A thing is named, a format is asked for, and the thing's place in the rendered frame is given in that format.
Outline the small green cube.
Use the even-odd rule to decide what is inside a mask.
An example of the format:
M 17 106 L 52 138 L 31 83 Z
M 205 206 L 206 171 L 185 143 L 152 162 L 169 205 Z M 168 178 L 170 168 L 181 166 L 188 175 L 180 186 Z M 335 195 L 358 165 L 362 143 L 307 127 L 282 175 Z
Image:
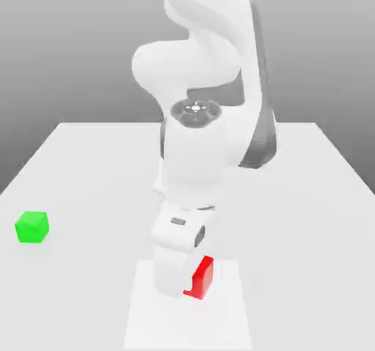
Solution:
M 47 213 L 24 212 L 15 222 L 15 231 L 20 243 L 41 243 L 49 233 Z

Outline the small red cube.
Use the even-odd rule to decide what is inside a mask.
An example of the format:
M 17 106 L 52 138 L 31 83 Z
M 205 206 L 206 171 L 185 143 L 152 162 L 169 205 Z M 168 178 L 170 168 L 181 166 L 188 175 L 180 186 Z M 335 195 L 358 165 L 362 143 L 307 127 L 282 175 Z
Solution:
M 213 280 L 214 259 L 204 256 L 192 276 L 192 287 L 184 290 L 183 294 L 203 300 Z

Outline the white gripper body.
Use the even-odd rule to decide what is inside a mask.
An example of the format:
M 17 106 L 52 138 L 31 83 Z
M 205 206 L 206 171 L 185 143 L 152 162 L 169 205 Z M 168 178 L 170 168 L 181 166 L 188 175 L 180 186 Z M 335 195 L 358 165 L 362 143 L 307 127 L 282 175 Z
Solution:
M 195 260 L 190 254 L 156 245 L 152 263 L 155 287 L 159 293 L 179 298 L 191 288 L 189 281 L 195 270 Z

